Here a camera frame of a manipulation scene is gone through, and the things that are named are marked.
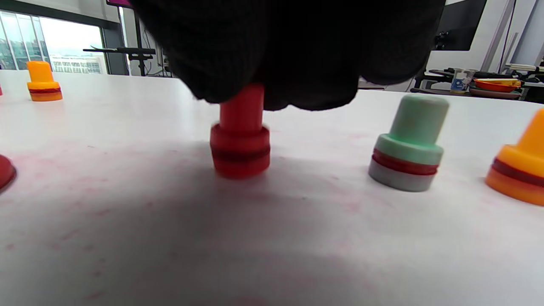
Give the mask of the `person's right hand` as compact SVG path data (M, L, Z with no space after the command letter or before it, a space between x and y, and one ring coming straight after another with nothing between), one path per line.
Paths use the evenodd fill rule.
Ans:
M132 0L172 73L223 103L250 83L264 108L325 111L359 79L397 85L423 70L443 0Z

